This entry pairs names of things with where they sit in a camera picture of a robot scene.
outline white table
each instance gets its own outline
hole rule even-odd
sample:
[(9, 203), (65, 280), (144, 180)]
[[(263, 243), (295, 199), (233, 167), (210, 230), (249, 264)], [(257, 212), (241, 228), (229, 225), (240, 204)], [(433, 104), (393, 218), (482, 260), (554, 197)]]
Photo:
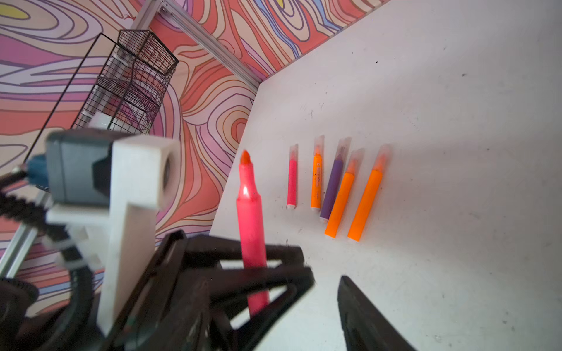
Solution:
[[(299, 245), (316, 285), (259, 349), (343, 350), (343, 274), (419, 350), (560, 349), (561, 8), (394, 0), (261, 84), (239, 151), (266, 242)], [(339, 138), (367, 150), (335, 240), (310, 210), (320, 134), (325, 183)], [(347, 230), (383, 143), (394, 159), (356, 243)], [(211, 235), (238, 237), (238, 187), (234, 167)]]

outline pink marker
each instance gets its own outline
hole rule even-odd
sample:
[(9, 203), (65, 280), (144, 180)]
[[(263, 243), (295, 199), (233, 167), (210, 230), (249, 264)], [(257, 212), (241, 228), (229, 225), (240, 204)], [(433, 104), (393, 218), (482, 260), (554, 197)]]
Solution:
[[(253, 165), (246, 150), (240, 158), (240, 191), (236, 199), (238, 228), (244, 268), (266, 267), (264, 217), (261, 213), (261, 196), (257, 193)], [(269, 303), (269, 291), (248, 296), (250, 316), (254, 316)]]
[(289, 149), (289, 190), (287, 191), (287, 208), (297, 207), (297, 160), (298, 144)]

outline wire basket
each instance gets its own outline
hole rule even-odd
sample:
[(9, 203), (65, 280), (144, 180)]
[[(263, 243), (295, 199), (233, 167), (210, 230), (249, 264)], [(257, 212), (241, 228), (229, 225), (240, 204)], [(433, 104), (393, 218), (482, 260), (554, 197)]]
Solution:
[(148, 134), (177, 64), (153, 32), (121, 30), (72, 128), (87, 127), (102, 112), (111, 117), (110, 130)]

